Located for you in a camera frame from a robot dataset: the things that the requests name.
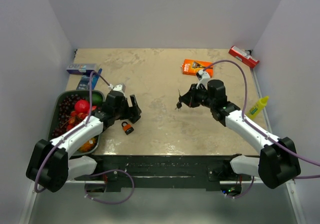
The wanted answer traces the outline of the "black key bunch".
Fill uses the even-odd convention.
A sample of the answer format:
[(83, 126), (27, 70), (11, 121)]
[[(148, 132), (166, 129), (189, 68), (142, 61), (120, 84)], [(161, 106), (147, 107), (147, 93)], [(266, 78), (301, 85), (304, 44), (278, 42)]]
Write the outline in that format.
[(178, 109), (178, 110), (180, 110), (181, 109), (181, 107), (182, 107), (182, 102), (181, 102), (181, 92), (180, 92), (180, 90), (178, 90), (178, 102), (177, 102), (177, 104), (176, 104), (176, 109)]

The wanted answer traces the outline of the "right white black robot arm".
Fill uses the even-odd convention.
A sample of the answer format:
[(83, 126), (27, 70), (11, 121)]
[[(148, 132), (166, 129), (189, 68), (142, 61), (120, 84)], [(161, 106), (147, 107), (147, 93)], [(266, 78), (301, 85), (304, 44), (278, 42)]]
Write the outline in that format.
[(260, 178), (267, 187), (274, 189), (300, 175), (294, 142), (269, 133), (243, 116), (241, 109), (228, 101), (223, 81), (210, 80), (206, 86), (191, 84), (190, 89), (179, 96), (176, 106), (181, 108), (183, 104), (190, 108), (209, 108), (216, 121), (241, 136), (259, 154), (258, 157), (234, 157), (223, 167), (226, 179), (235, 180), (245, 174)]

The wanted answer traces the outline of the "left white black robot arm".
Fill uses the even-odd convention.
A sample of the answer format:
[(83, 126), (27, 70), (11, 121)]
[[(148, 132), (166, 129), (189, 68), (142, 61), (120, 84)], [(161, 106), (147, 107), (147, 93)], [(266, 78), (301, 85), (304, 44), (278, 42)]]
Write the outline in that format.
[(80, 124), (50, 141), (41, 139), (33, 149), (26, 176), (34, 181), (35, 192), (60, 190), (66, 181), (87, 175), (92, 180), (103, 176), (103, 167), (90, 156), (73, 159), (73, 154), (88, 140), (100, 135), (117, 120), (136, 123), (141, 117), (135, 95), (132, 105), (120, 91), (110, 91), (102, 106)]

